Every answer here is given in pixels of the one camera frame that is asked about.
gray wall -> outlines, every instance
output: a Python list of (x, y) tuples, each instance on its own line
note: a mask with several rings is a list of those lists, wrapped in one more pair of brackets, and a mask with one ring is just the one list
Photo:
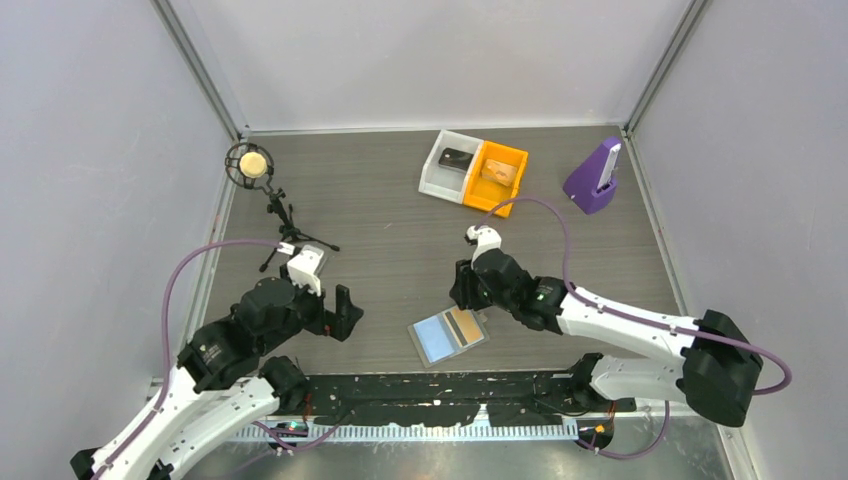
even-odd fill
[(623, 122), (689, 0), (177, 3), (253, 130), (311, 130)]
[(149, 2), (3, 2), (0, 45), (0, 478), (68, 478), (161, 373), (229, 140)]
[(692, 312), (794, 367), (746, 426), (768, 479), (848, 467), (846, 24), (843, 0), (713, 2), (636, 133)]

microphone tripod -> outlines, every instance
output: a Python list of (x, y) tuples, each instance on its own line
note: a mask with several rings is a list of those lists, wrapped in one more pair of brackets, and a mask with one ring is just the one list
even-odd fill
[[(278, 188), (276, 193), (271, 193), (268, 195), (269, 203), (265, 207), (268, 213), (274, 213), (280, 220), (283, 222), (280, 225), (280, 234), (283, 236), (280, 241), (287, 243), (295, 243), (295, 242), (305, 242), (305, 241), (313, 241), (316, 243), (320, 243), (328, 247), (330, 250), (334, 252), (338, 252), (341, 248), (338, 245), (333, 245), (331, 243), (327, 243), (323, 240), (319, 240), (312, 235), (307, 235), (300, 231), (294, 224), (294, 207), (292, 204), (288, 205), (288, 209), (283, 206), (282, 199), (286, 198), (286, 193), (282, 188)], [(259, 271), (264, 272), (268, 269), (268, 265), (271, 263), (271, 260), (277, 254), (277, 249), (271, 250), (271, 254), (268, 255), (268, 258), (265, 259), (265, 263), (259, 266)]]

purple cable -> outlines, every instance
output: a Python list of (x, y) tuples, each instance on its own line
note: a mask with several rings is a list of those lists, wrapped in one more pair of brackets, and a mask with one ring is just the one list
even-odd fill
[(150, 413), (144, 417), (144, 420), (135, 427), (135, 430), (130, 433), (127, 438), (115, 448), (115, 451), (112, 452), (111, 455), (106, 457), (103, 462), (103, 465), (97, 469), (94, 475), (91, 477), (91, 480), (99, 479), (105, 472), (109, 465), (112, 465), (114, 461), (130, 446), (130, 444), (141, 435), (141, 432), (150, 425), (150, 422), (153, 421), (153, 417), (156, 416), (156, 411), (158, 411), (162, 404), (165, 403), (165, 398), (167, 397), (168, 388), (171, 385), (171, 340), (170, 335), (168, 333), (168, 307), (171, 304), (171, 293), (174, 290), (174, 284), (177, 283), (177, 277), (180, 276), (180, 272), (183, 271), (186, 265), (190, 261), (192, 261), (195, 257), (200, 255), (201, 253), (207, 252), (209, 250), (214, 250), (216, 248), (228, 247), (231, 245), (257, 245), (260, 247), (271, 247), (277, 248), (280, 246), (280, 242), (274, 242), (271, 240), (253, 240), (253, 239), (242, 239), (242, 240), (224, 240), (223, 242), (215, 242), (210, 243), (208, 245), (204, 245), (193, 252), (189, 253), (180, 263), (177, 265), (177, 268), (174, 270), (174, 273), (171, 274), (171, 278), (168, 279), (167, 285), (165, 285), (165, 298), (162, 301), (162, 366), (165, 371), (164, 380), (162, 381), (162, 388), (159, 389), (159, 396), (156, 397), (156, 402), (153, 404), (153, 409)]
[(789, 368), (789, 365), (787, 365), (786, 362), (784, 362), (780, 357), (769, 352), (768, 350), (766, 350), (764, 348), (760, 348), (760, 347), (757, 347), (755, 345), (751, 345), (750, 343), (740, 342), (739, 340), (734, 340), (732, 338), (722, 337), (721, 335), (715, 335), (715, 334), (712, 334), (712, 333), (701, 332), (699, 330), (692, 330), (690, 328), (678, 327), (678, 328), (672, 329), (669, 325), (662, 323), (662, 322), (657, 322), (655, 320), (649, 320), (647, 318), (642, 318), (638, 315), (633, 315), (633, 314), (630, 314), (630, 313), (627, 313), (627, 312), (622, 312), (620, 310), (616, 310), (614, 308), (610, 308), (610, 307), (607, 307), (607, 306), (601, 306), (601, 305), (597, 304), (596, 302), (593, 302), (592, 300), (589, 300), (588, 298), (577, 293), (574, 289), (574, 286), (572, 286), (571, 282), (568, 279), (568, 259), (569, 259), (569, 250), (571, 249), (571, 243), (570, 243), (569, 236), (568, 236), (568, 226), (566, 225), (565, 218), (562, 216), (562, 213), (560, 213), (559, 210), (556, 209), (556, 207), (551, 205), (549, 202), (542, 200), (541, 198), (526, 197), (525, 196), (525, 197), (515, 197), (515, 198), (510, 198), (508, 200), (504, 200), (503, 202), (495, 205), (491, 210), (489, 210), (488, 213), (486, 213), (486, 215), (483, 216), (483, 219), (480, 220), (480, 223), (478, 223), (477, 226), (474, 227), (475, 230), (482, 227), (483, 224), (486, 222), (486, 220), (489, 217), (491, 217), (494, 212), (498, 211), (498, 209), (500, 209), (501, 207), (503, 207), (505, 205), (509, 205), (510, 203), (516, 203), (516, 202), (538, 203), (539, 205), (542, 205), (543, 207), (550, 210), (551, 213), (553, 213), (557, 217), (557, 220), (559, 220), (559, 224), (560, 224), (560, 226), (562, 226), (562, 233), (563, 233), (563, 235), (565, 235), (565, 254), (562, 257), (562, 281), (565, 282), (565, 288), (566, 288), (566, 290), (568, 290), (568, 293), (570, 295), (574, 295), (574, 298), (580, 300), (581, 302), (583, 302), (583, 304), (588, 305), (592, 308), (596, 308), (601, 312), (610, 313), (610, 314), (615, 315), (617, 317), (621, 317), (625, 320), (631, 320), (631, 321), (636, 322), (636, 323), (641, 323), (642, 325), (647, 325), (649, 327), (658, 328), (660, 330), (668, 330), (672, 333), (682, 333), (682, 334), (689, 335), (689, 336), (692, 336), (692, 337), (698, 337), (698, 338), (703, 338), (705, 340), (710, 340), (710, 341), (713, 341), (713, 342), (723, 343), (725, 345), (730, 345), (731, 347), (740, 348), (742, 350), (746, 350), (746, 351), (749, 351), (749, 352), (752, 352), (752, 353), (756, 353), (758, 355), (761, 355), (763, 357), (768, 358), (769, 360), (774, 362), (778, 367), (780, 367), (781, 370), (783, 370), (783, 380), (781, 380), (780, 382), (778, 382), (775, 385), (772, 385), (771, 387), (759, 388), (759, 389), (754, 390), (754, 395), (767, 395), (769, 393), (779, 392), (779, 391), (783, 390), (784, 388), (786, 388), (787, 386), (789, 386), (789, 384), (792, 382), (792, 370)]
[(324, 434), (323, 434), (323, 435), (321, 435), (320, 437), (316, 438), (315, 440), (313, 440), (313, 441), (311, 441), (311, 442), (307, 443), (306, 445), (304, 445), (304, 446), (302, 446), (302, 447), (295, 447), (294, 445), (290, 445), (290, 444), (288, 444), (288, 443), (284, 442), (284, 441), (283, 441), (283, 439), (282, 439), (282, 438), (280, 438), (280, 436), (279, 436), (279, 435), (277, 435), (277, 434), (274, 432), (274, 429), (269, 428), (269, 427), (268, 427), (268, 426), (266, 426), (265, 424), (260, 423), (260, 422), (253, 422), (253, 425), (256, 425), (257, 427), (259, 427), (259, 428), (261, 428), (262, 430), (264, 430), (264, 431), (265, 431), (265, 433), (267, 433), (267, 434), (268, 434), (268, 436), (270, 436), (271, 438), (273, 438), (273, 439), (274, 439), (274, 441), (275, 441), (275, 442), (277, 442), (277, 444), (279, 444), (281, 447), (283, 447), (283, 448), (285, 448), (286, 450), (289, 450), (289, 451), (291, 451), (291, 452), (305, 452), (305, 451), (307, 451), (307, 450), (311, 450), (311, 449), (313, 449), (313, 448), (317, 447), (318, 445), (321, 445), (322, 443), (324, 443), (324, 440), (326, 440), (327, 438), (329, 438), (329, 437), (330, 437), (330, 435), (332, 435), (333, 433), (335, 433), (335, 432), (336, 432), (336, 430), (338, 430), (338, 429), (339, 429), (339, 427), (341, 426), (341, 425), (335, 425), (333, 428), (331, 428), (331, 429), (327, 430), (327, 432), (326, 432), (326, 433), (324, 433)]
[[(665, 402), (665, 416), (663, 417), (663, 426), (660, 429), (660, 433), (657, 435), (657, 438), (654, 439), (654, 442), (648, 446), (648, 448), (642, 450), (641, 452), (636, 453), (615, 453), (615, 452), (607, 452), (605, 450), (598, 450), (597, 454), (602, 457), (614, 458), (616, 460), (635, 460), (637, 458), (644, 457), (645, 455), (654, 451), (657, 446), (660, 444), (660, 441), (665, 437), (666, 432), (668, 431), (668, 423), (671, 417), (671, 405), (669, 405), (668, 401)], [(595, 434), (592, 435), (592, 442), (586, 443), (586, 440), (578, 439), (577, 443), (582, 445), (583, 447), (594, 451), (595, 450)]]
[(289, 430), (288, 428), (272, 428), (277, 435), (294, 435), (295, 437), (308, 437), (309, 433), (300, 430)]

